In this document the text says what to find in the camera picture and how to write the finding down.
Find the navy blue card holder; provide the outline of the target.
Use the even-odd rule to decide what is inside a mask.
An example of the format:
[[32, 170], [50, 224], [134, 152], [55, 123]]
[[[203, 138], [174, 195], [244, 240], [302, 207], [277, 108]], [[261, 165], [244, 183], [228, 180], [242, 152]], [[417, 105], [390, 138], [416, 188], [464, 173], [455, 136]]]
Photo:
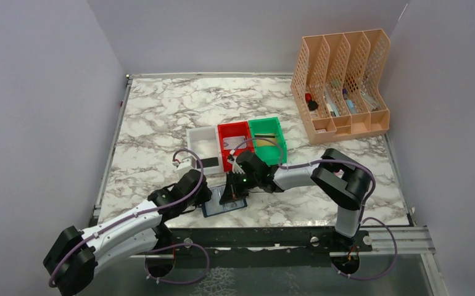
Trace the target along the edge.
[[202, 213], [204, 218], [220, 215], [223, 213], [239, 210], [247, 207], [246, 200], [234, 200], [229, 203], [220, 204], [223, 197], [225, 185], [211, 187], [211, 199], [202, 204]]

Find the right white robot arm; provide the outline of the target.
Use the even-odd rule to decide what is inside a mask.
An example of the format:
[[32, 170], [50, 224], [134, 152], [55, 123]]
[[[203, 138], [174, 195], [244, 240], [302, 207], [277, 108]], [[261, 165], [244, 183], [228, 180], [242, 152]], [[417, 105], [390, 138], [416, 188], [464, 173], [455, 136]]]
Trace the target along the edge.
[[372, 172], [363, 165], [336, 149], [326, 149], [321, 158], [298, 165], [269, 165], [248, 150], [230, 154], [228, 160], [232, 170], [226, 175], [220, 205], [245, 199], [256, 187], [279, 193], [317, 186], [337, 205], [333, 246], [346, 251], [356, 244], [363, 204], [375, 187]]

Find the peach file organizer rack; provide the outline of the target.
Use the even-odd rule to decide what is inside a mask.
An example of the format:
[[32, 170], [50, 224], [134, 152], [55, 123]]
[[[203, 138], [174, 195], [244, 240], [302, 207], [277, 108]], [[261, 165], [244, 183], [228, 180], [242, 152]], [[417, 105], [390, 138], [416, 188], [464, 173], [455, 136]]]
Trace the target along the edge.
[[[381, 136], [388, 132], [390, 111], [379, 92], [379, 82], [390, 51], [382, 29], [304, 36], [292, 76], [291, 91], [310, 144]], [[324, 88], [332, 95], [339, 115], [332, 117]], [[370, 111], [360, 90], [380, 108]], [[319, 107], [309, 111], [305, 93]]]

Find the white plastic bin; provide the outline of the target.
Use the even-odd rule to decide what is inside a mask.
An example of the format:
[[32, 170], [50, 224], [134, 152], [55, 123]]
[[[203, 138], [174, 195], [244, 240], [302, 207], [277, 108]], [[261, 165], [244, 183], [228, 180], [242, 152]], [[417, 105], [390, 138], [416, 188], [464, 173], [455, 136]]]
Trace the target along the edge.
[[204, 175], [217, 175], [223, 173], [223, 165], [220, 155], [220, 146], [218, 143], [217, 127], [205, 126], [200, 128], [191, 128], [186, 130], [186, 139], [188, 149], [195, 152], [200, 160], [196, 167], [199, 168], [203, 158], [217, 157], [220, 165], [216, 167], [205, 168]]

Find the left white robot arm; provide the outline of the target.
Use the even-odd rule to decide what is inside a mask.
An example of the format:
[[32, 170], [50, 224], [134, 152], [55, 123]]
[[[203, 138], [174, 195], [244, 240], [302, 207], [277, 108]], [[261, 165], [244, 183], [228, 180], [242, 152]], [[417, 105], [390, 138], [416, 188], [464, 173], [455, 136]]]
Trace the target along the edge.
[[178, 182], [153, 191], [116, 218], [84, 230], [65, 228], [43, 260], [50, 275], [49, 286], [61, 295], [76, 295], [95, 275], [120, 259], [175, 248], [177, 239], [165, 223], [211, 196], [206, 177], [191, 169]]

